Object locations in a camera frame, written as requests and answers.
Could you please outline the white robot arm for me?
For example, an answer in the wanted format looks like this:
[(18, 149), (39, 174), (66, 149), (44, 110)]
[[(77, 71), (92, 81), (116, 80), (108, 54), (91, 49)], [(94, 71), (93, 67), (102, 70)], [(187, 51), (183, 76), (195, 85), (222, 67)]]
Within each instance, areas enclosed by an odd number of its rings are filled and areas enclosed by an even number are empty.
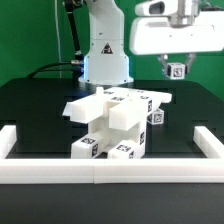
[[(87, 0), (90, 50), (84, 57), (82, 85), (131, 84), (124, 53), (124, 14), (115, 0)], [(129, 49), (157, 55), (163, 74), (182, 80), (199, 52), (224, 50), (224, 9), (201, 7), (200, 0), (146, 0), (135, 6)]]

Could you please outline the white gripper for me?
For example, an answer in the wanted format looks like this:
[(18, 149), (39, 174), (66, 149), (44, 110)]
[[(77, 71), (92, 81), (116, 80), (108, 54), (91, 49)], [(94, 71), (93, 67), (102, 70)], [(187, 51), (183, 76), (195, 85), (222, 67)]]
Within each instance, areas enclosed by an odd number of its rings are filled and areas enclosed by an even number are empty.
[(189, 74), (195, 53), (224, 49), (224, 10), (203, 11), (199, 0), (146, 0), (135, 6), (135, 14), (130, 50), (135, 55), (159, 55), (164, 76), (168, 76), (167, 54), (188, 53), (185, 73)]

